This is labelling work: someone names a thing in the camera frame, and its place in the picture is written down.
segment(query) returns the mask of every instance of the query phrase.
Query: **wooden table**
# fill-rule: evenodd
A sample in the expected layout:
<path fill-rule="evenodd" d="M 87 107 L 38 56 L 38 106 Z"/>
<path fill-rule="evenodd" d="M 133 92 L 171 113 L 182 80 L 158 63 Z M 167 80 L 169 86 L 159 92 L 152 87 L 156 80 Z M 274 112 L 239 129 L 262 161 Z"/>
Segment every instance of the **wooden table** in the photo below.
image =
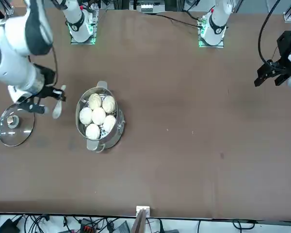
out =
<path fill-rule="evenodd" d="M 0 211 L 134 215 L 149 205 L 153 216 L 291 220 L 291 89 L 253 83 L 266 15 L 231 15 L 224 49 L 199 48 L 195 28 L 111 10 L 95 46 L 72 46 L 64 15 L 48 16 L 67 103 L 58 120 L 37 116 L 23 145 L 0 142 Z M 289 28 L 270 18 L 265 58 Z M 51 53 L 34 60 L 54 68 Z M 102 154 L 75 125 L 78 99 L 99 80 L 127 121 Z M 10 104 L 0 84 L 0 115 Z"/>

